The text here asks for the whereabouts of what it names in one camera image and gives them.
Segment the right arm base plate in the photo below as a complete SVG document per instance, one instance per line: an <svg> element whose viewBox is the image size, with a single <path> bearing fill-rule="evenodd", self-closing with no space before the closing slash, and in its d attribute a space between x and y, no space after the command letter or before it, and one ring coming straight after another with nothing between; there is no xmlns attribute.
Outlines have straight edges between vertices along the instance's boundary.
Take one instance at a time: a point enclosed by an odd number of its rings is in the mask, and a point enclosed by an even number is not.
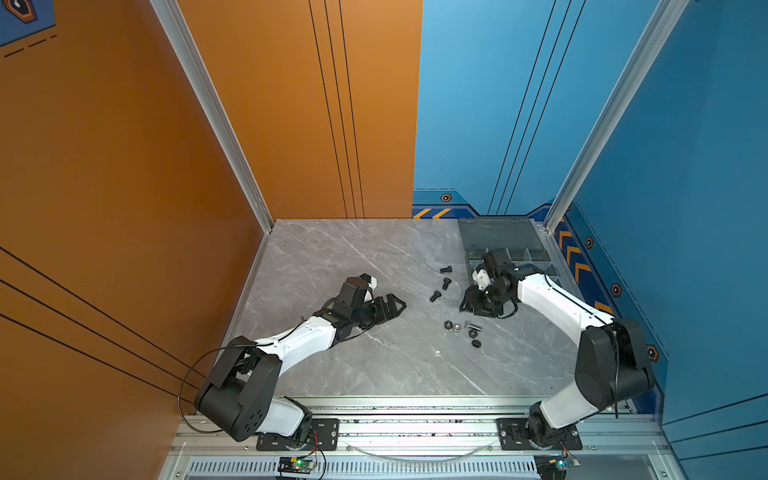
<svg viewBox="0 0 768 480"><path fill-rule="evenodd" d="M497 436L504 451L583 449L581 436L575 425L551 428L538 418L499 418Z"/></svg>

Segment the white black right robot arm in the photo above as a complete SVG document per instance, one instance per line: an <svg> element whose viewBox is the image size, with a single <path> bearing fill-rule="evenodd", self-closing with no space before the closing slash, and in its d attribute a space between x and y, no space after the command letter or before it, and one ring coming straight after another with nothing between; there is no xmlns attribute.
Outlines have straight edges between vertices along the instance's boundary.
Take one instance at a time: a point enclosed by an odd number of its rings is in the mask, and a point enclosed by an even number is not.
<svg viewBox="0 0 768 480"><path fill-rule="evenodd" d="M587 305L535 268L491 275L481 268L460 305L463 311L506 319L504 306L525 304L576 345L573 380L529 410L523 437L540 449L558 446L579 421L653 390L655 374L643 327Z"/></svg>

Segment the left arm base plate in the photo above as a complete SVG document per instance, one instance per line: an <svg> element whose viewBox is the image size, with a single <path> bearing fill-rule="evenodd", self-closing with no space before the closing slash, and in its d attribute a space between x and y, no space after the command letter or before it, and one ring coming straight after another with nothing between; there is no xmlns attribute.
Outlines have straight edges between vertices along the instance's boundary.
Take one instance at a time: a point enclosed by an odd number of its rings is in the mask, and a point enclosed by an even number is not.
<svg viewBox="0 0 768 480"><path fill-rule="evenodd" d="M309 452L318 447L323 452L335 451L339 439L338 418L313 418L302 424L291 436L263 434L258 436L258 451Z"/></svg>

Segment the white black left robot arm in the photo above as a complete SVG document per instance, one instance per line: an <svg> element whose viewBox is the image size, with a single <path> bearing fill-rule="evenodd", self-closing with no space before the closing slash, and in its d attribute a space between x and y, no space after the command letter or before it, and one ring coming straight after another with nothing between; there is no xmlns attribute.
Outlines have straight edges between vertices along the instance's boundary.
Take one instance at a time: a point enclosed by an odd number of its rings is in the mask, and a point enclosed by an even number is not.
<svg viewBox="0 0 768 480"><path fill-rule="evenodd" d="M312 413L295 399L275 395L280 377L311 356L353 339L355 330L364 333L406 308L391 293L332 298L284 333L260 340L239 336L221 349L199 388L195 409L238 442L266 434L302 445L310 440Z"/></svg>

